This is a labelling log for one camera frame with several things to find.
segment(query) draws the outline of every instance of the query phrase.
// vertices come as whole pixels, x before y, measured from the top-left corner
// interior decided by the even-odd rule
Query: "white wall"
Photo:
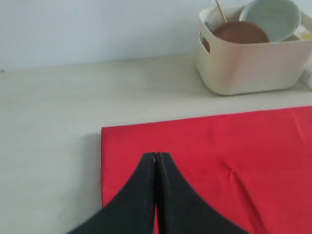
[[[222,0],[236,3],[244,0]],[[312,7],[310,0],[297,0]],[[0,69],[192,53],[214,0],[0,0]]]

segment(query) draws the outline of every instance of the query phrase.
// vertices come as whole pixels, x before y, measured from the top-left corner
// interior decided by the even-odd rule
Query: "white storage basket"
[[[240,7],[224,7],[229,21],[236,21]],[[312,18],[302,13],[301,24],[312,31]],[[211,30],[223,24],[217,8],[200,13],[199,54],[196,66],[207,88],[221,95],[261,92],[293,87],[312,56],[312,40],[293,36],[288,41],[235,44],[215,37]],[[210,52],[202,41],[205,39]]]

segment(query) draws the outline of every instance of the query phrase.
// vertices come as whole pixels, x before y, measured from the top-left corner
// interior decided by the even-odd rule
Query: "wooden stick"
[[[226,20],[226,17],[225,17],[225,15],[224,15],[223,11],[222,11],[222,8],[221,8],[221,6],[220,6],[220,4],[219,4],[219,1],[218,1],[218,0],[215,0],[215,2],[216,2],[216,5],[217,5],[217,7],[218,7],[218,9],[219,9],[219,12],[220,12],[220,14],[221,14],[221,16],[222,16],[224,22],[227,23],[228,21]]]

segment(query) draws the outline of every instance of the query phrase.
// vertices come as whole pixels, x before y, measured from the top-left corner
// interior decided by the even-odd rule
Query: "red fabric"
[[[250,233],[312,233],[312,107],[103,128],[103,205],[145,152]]]

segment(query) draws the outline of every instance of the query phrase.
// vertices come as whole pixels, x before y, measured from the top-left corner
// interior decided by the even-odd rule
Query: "white tabletop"
[[[192,56],[0,74],[0,233],[62,234],[101,208],[101,127],[312,105],[293,89],[208,91]]]

